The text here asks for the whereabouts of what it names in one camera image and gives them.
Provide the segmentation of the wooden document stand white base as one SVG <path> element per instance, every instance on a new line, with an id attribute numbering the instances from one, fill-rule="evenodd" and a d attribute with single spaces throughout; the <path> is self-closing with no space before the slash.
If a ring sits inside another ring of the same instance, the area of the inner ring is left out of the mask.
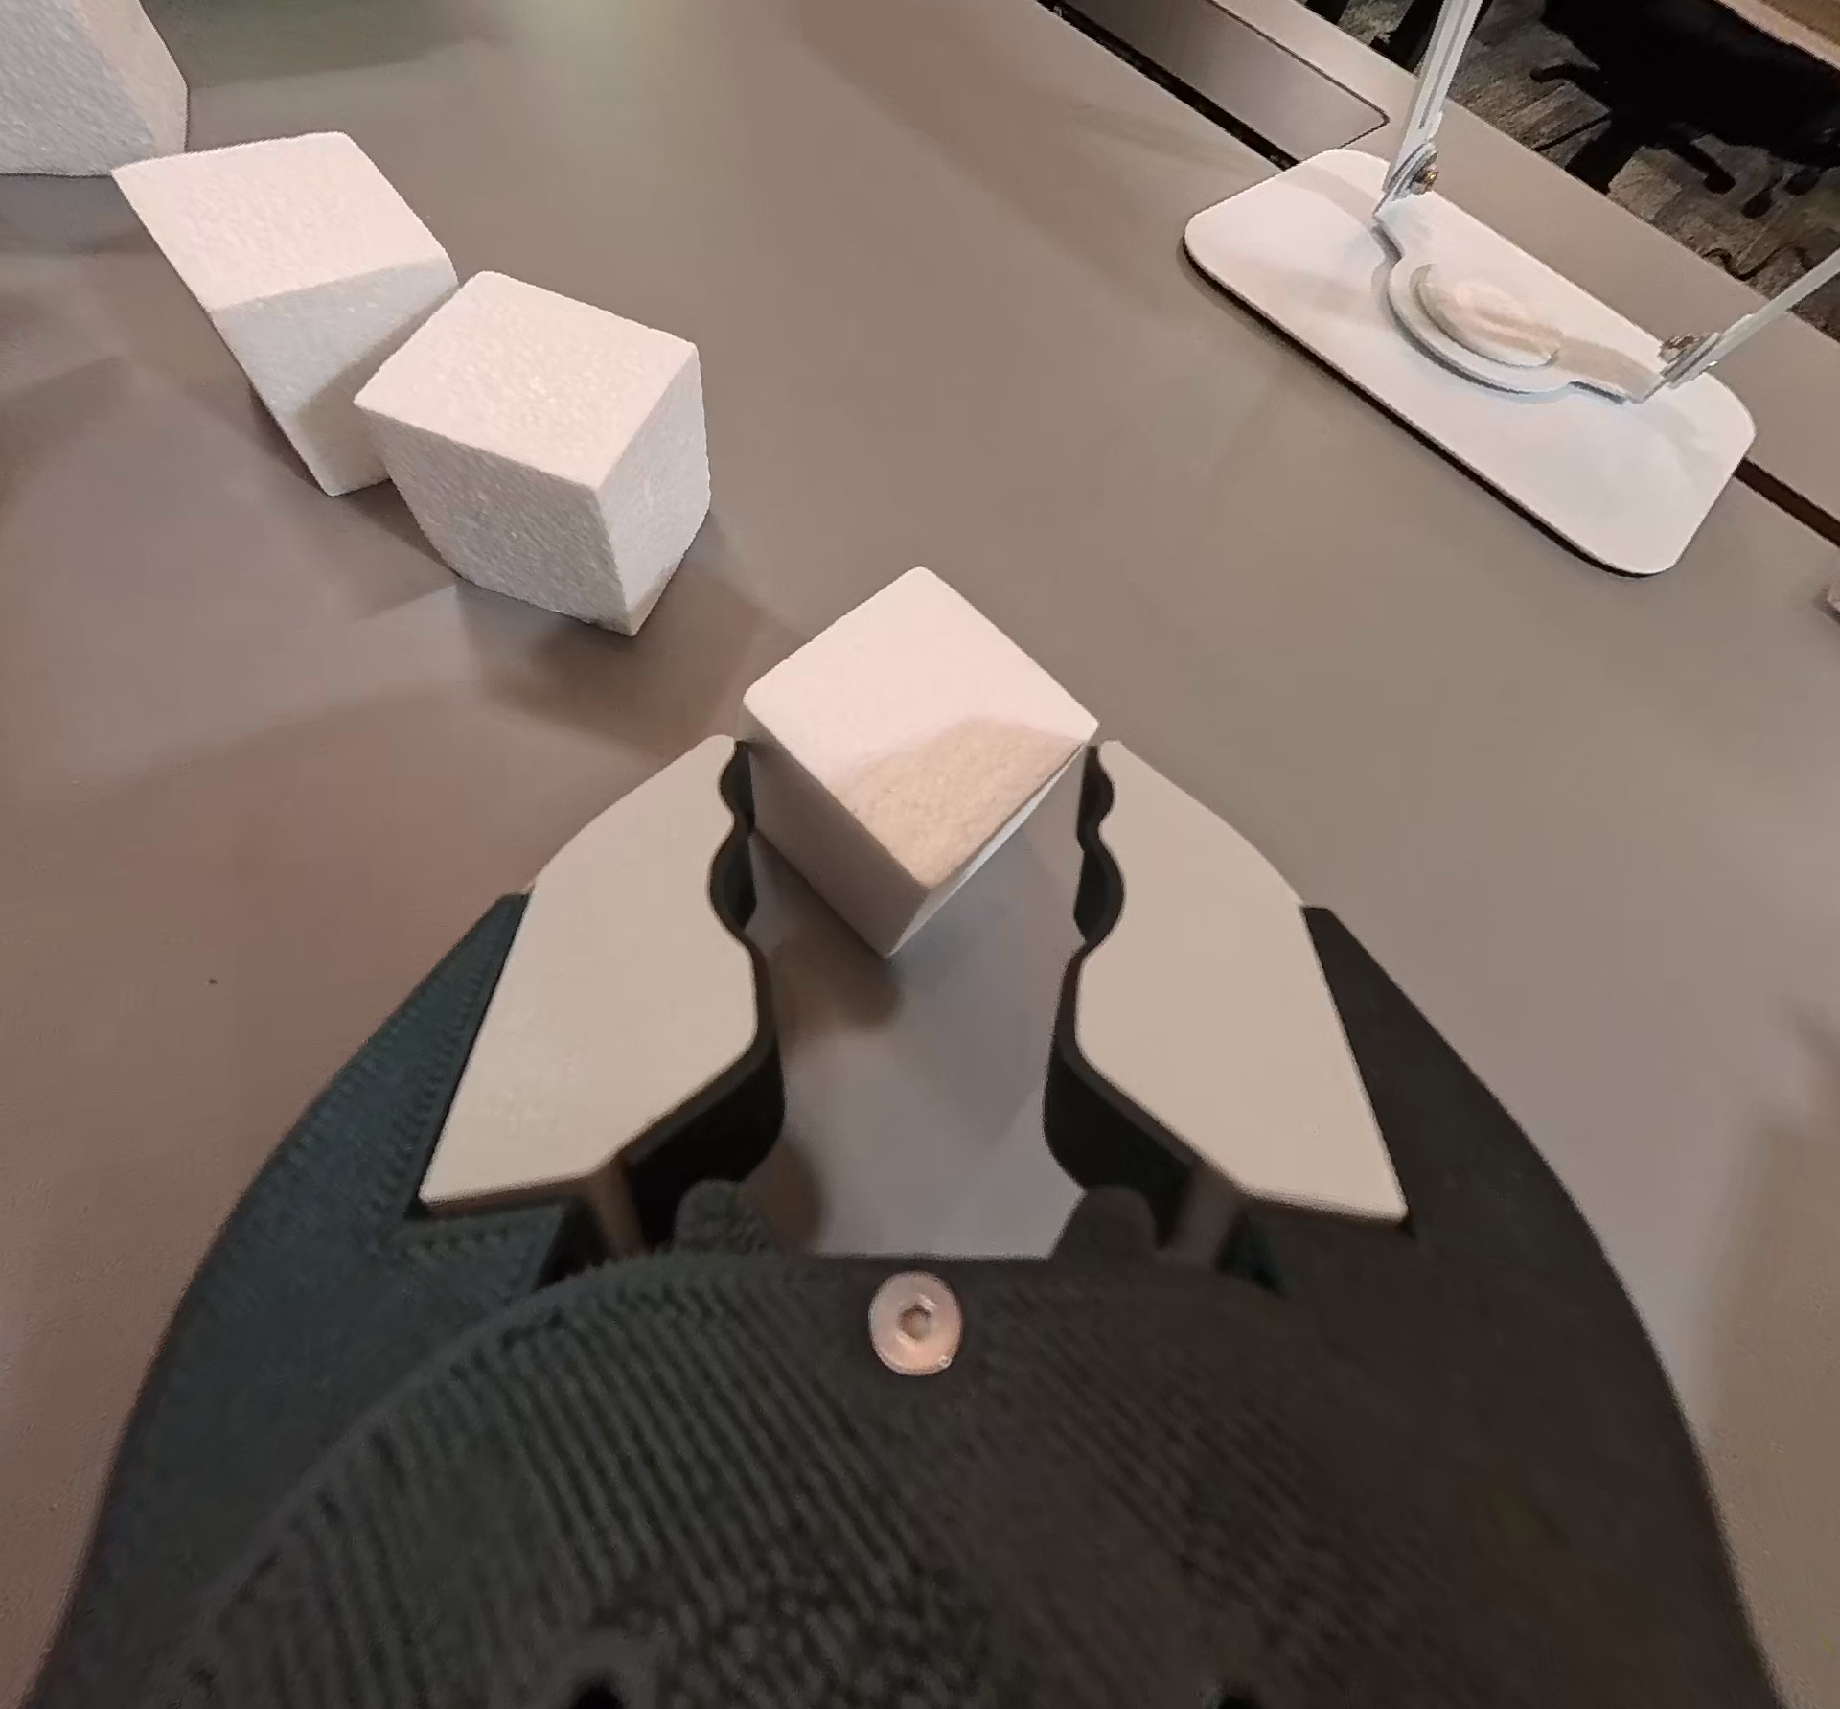
<path id="1" fill-rule="evenodd" d="M 1835 0 L 1717 0 L 1835 65 Z M 1392 157 L 1333 148 L 1196 213 L 1209 283 L 1597 567 L 1670 571 L 1754 439 L 1713 366 L 1835 278 L 1658 341 L 1434 191 L 1483 0 L 1440 0 Z"/>

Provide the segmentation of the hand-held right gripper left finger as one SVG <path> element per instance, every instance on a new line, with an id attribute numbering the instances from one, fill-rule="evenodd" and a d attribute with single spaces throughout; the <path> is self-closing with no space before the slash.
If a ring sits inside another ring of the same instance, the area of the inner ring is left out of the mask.
<path id="1" fill-rule="evenodd" d="M 530 882 L 418 1185 L 432 1215 L 564 1201 L 609 1254 L 668 1240 L 782 1124 L 767 969 L 747 937 L 745 748 L 707 736 Z"/>

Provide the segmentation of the large white foam cube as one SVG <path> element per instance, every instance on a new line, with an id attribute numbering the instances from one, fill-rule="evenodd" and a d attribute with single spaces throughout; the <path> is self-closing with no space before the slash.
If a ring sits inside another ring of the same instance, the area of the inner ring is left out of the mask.
<path id="1" fill-rule="evenodd" d="M 1 0 L 1 173 L 107 177 L 184 152 L 188 90 L 139 0 Z"/>

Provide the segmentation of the small white foam cube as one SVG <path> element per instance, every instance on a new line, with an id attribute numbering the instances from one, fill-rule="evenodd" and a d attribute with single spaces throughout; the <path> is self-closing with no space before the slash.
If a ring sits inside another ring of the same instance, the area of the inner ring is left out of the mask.
<path id="1" fill-rule="evenodd" d="M 739 723 L 757 835 L 883 961 L 1095 730 L 1089 709 L 926 569 L 747 685 Z"/>

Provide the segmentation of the black office chair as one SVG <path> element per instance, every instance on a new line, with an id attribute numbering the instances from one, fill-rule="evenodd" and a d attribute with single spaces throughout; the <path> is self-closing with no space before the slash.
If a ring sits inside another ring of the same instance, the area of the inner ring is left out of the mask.
<path id="1" fill-rule="evenodd" d="M 1735 177 L 1697 146 L 1713 138 L 1772 159 L 1739 209 L 1752 220 L 1776 191 L 1802 197 L 1837 167 L 1835 71 L 1717 0 L 1542 0 L 1540 22 L 1581 61 L 1538 67 L 1532 83 L 1567 83 L 1601 108 L 1597 136 L 1565 161 L 1597 193 L 1634 155 L 1662 150 L 1729 195 Z"/>

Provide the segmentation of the medium white foam cube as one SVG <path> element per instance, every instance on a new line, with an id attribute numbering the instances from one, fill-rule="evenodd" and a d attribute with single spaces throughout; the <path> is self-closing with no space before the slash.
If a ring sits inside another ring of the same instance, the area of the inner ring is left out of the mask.
<path id="1" fill-rule="evenodd" d="M 448 571 L 619 636 L 709 510 L 698 348 L 505 274 L 465 280 L 355 411 Z"/>
<path id="2" fill-rule="evenodd" d="M 383 478 L 355 392 L 458 285 L 365 152 L 324 132 L 127 163 L 125 203 L 312 482 Z"/>

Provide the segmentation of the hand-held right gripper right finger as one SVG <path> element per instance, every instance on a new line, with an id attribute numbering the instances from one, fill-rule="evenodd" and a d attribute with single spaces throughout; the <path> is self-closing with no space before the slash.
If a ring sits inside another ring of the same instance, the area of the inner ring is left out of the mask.
<path id="1" fill-rule="evenodd" d="M 1152 1244 L 1199 1266 L 1229 1258 L 1253 1209 L 1402 1227 L 1300 896 L 1121 742 L 1093 744 L 1079 784 L 1079 945 L 1042 1093 L 1056 1166 L 1133 1193 Z"/>

